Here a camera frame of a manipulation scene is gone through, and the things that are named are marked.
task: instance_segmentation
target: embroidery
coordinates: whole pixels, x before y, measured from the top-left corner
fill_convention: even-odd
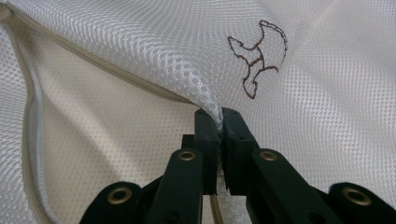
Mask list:
[[[286,38],[285,33],[279,27],[277,27],[276,25],[274,25],[268,21],[260,21],[259,26],[262,29],[262,37],[251,48],[246,48],[245,44],[242,41],[237,40],[237,39],[233,38],[232,36],[228,36],[228,43],[230,45],[231,50],[233,51],[233,55],[235,55],[236,58],[243,60],[247,65],[247,74],[245,77],[242,78],[242,84],[243,84],[245,93],[247,94],[247,96],[250,99],[254,99],[256,97],[257,86],[258,86],[258,82],[256,81],[256,78],[260,74],[262,74],[265,71],[270,70],[270,69],[274,69],[278,73],[279,67],[285,61],[286,51],[288,50],[288,39]],[[261,47],[261,44],[264,40],[265,33],[269,32],[269,31],[275,31],[275,32],[279,33],[281,40],[283,40],[284,46],[283,46],[283,49],[281,49],[283,51],[283,56],[281,57],[282,59],[280,60],[281,62],[279,63],[278,66],[276,66],[275,64],[265,66],[265,58],[264,58],[264,54],[263,54],[263,51],[265,49],[263,49]],[[252,69],[253,66],[254,67],[259,66],[257,68],[257,72],[252,71],[252,70],[254,70],[254,69]],[[249,84],[249,83],[253,84],[254,87],[250,88],[250,89],[247,88],[247,84]]]

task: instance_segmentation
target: embroidered logo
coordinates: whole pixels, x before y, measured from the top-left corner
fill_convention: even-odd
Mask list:
[[[268,21],[260,21],[259,26],[262,30],[262,37],[251,48],[245,47],[244,42],[228,36],[233,55],[247,65],[247,73],[242,78],[242,84],[250,99],[256,97],[258,76],[269,70],[278,73],[288,50],[288,39],[279,27]]]

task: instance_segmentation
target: brass grommet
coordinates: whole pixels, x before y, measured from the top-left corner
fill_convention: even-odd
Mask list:
[[[125,203],[132,197],[132,191],[127,187],[113,189],[107,195],[107,201],[111,204]]]
[[[342,192],[344,197],[346,197],[348,200],[355,204],[367,206],[370,205],[372,202],[370,197],[367,196],[365,193],[361,192],[360,190],[346,187],[343,188]]]
[[[178,158],[183,161],[192,161],[195,158],[195,153],[191,151],[182,151],[178,154]]]
[[[275,161],[277,159],[277,155],[270,151],[262,151],[260,156],[266,161]]]

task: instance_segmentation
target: grommet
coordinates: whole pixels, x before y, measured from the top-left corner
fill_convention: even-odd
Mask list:
[[[372,200],[370,199],[370,197],[358,189],[346,187],[346,188],[343,188],[342,193],[343,193],[344,197],[346,197],[348,200],[350,200],[351,202],[353,202],[355,204],[367,206],[372,203]]]
[[[275,161],[277,159],[277,155],[270,151],[262,151],[260,156],[266,161]]]
[[[119,187],[113,189],[110,193],[108,193],[107,201],[111,204],[120,204],[120,203],[125,203],[131,197],[132,197],[131,189],[127,187]]]
[[[178,154],[178,158],[183,161],[192,161],[195,158],[195,153],[191,151],[182,151]]]

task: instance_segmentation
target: beige zipper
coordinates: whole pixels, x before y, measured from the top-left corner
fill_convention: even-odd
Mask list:
[[[167,100],[171,101],[176,101],[176,102],[181,102],[181,103],[187,103],[187,104],[192,104],[192,102],[182,96],[179,96],[175,94],[172,91],[167,90],[164,87],[158,86],[156,84],[153,84],[149,81],[146,81],[145,79],[138,77],[118,66],[116,66],[113,63],[107,62],[96,55],[93,55],[92,53],[89,53],[87,50],[80,48],[79,46],[71,43],[70,41],[64,39],[63,37],[56,35],[53,33],[51,30],[45,28],[35,20],[33,20],[30,16],[24,14],[17,8],[15,8],[12,5],[7,5],[12,12],[24,23],[27,25],[33,27],[43,35],[47,36],[50,38],[52,41],[55,43],[59,44],[60,46],[64,47],[65,49],[73,52],[76,54],[78,57],[86,60],[89,63],[92,63],[96,65],[97,67],[107,71],[111,75],[118,77],[124,81],[127,81],[128,83],[133,84],[137,88],[140,88],[144,91],[147,91],[153,95],[165,98]]]
[[[35,182],[33,179],[32,163],[30,157],[30,151],[28,147],[29,143],[29,133],[27,125],[29,123],[29,109],[33,102],[33,82],[27,69],[26,63],[21,55],[21,50],[18,45],[18,41],[11,26],[8,21],[12,18],[12,12],[6,6],[0,6],[0,20],[6,27],[9,40],[11,42],[12,48],[14,49],[15,57],[17,58],[18,64],[20,66],[21,72],[23,73],[25,85],[26,85],[26,107],[23,115],[23,130],[22,130],[22,176],[23,176],[23,187],[26,192],[27,201],[29,203],[29,208],[35,216],[37,223],[52,223],[50,218],[47,216],[40,200],[38,197],[37,189],[35,187]]]

